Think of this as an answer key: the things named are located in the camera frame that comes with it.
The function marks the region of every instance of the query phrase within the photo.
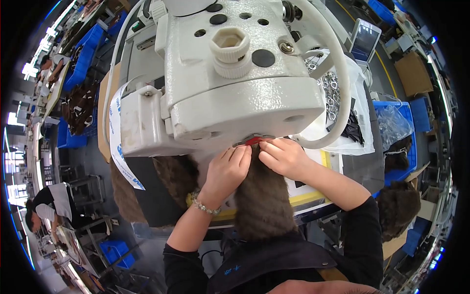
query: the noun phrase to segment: factory workstation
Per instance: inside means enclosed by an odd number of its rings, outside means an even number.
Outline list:
[[[45,293],[416,294],[445,257],[458,107],[412,0],[48,11],[2,96]]]

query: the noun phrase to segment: factory floor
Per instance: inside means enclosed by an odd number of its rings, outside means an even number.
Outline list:
[[[342,3],[345,8],[349,7],[349,4],[345,0],[340,0],[340,3]],[[326,0],[326,5],[338,18],[345,29],[348,32],[351,32],[354,27],[354,21],[345,12],[345,10],[334,0]],[[405,101],[406,96],[403,90],[403,86],[400,82],[397,72],[395,71],[392,61],[387,58],[387,55],[381,46],[377,46],[376,49],[381,59],[375,56],[370,63],[370,68],[373,75],[373,84],[370,87],[370,90],[386,93],[389,95],[396,95],[398,98]],[[102,62],[100,63],[102,69],[105,72],[109,70],[111,54],[112,50],[102,58]],[[416,140],[418,144],[418,167],[420,167],[429,161],[429,154],[427,152],[427,141],[424,137],[424,134],[416,134]],[[118,213],[118,207],[113,200],[113,188],[111,186],[110,180],[110,169],[98,149],[97,137],[89,137],[88,144],[84,148],[69,150],[69,158],[71,164],[82,166],[87,174],[100,175],[102,177],[105,185],[106,201],[103,203],[101,211],[105,215]],[[118,217],[118,220],[120,225],[113,227],[110,239],[123,240],[127,243],[128,247],[132,247],[133,245],[142,242],[139,249],[137,249],[137,251],[134,253],[136,262],[132,268],[136,269],[143,275],[152,274],[162,278],[164,274],[162,251],[165,246],[166,239],[138,239],[135,237],[130,223],[122,219],[122,217]],[[327,237],[321,231],[321,229],[316,224],[311,224],[309,229],[310,236],[312,236],[310,241],[323,245],[324,240]],[[219,250],[218,241],[204,242],[199,249],[199,253],[202,255],[209,250]],[[394,254],[393,261],[401,260],[400,257],[404,253],[400,251],[401,250]],[[221,262],[222,257],[217,252],[212,252],[206,255],[203,262],[206,273],[208,275],[212,275],[221,265]]]

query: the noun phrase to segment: white cable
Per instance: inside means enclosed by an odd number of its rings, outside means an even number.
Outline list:
[[[139,7],[142,5],[144,1],[145,0],[139,0],[139,2],[137,2],[137,4],[135,4],[134,7],[132,7],[131,11],[125,18],[124,23],[122,24],[121,30],[119,31],[119,35],[117,35],[116,44],[114,45],[113,57],[111,58],[110,76],[108,78],[108,85],[106,87],[106,96],[104,98],[104,104],[103,104],[103,118],[102,118],[102,125],[101,125],[104,141],[106,142],[108,146],[110,145],[110,142],[108,140],[108,136],[106,135],[106,113],[108,112],[108,103],[110,100],[110,91],[111,91],[111,83],[113,81],[114,65],[116,63],[116,57],[118,55],[119,45],[121,44],[122,36],[124,35],[126,31],[127,24],[131,20],[135,11],[139,9]]]
[[[305,139],[301,134],[293,135],[293,139],[296,140],[301,146],[308,149],[320,149],[332,144],[344,131],[348,122],[351,108],[348,68],[346,64],[346,58],[343,49],[339,44],[338,38],[320,11],[318,11],[318,9],[307,0],[292,0],[291,2],[292,4],[295,4],[297,7],[299,7],[306,15],[308,15],[309,20],[320,30],[323,40],[327,44],[330,51],[328,57],[333,59],[338,76],[341,104],[339,107],[337,121],[333,129],[323,138],[313,141]],[[319,73],[321,74],[323,74],[323,67],[321,67],[323,63],[325,63],[325,61],[323,61],[316,69],[316,71],[319,70]]]

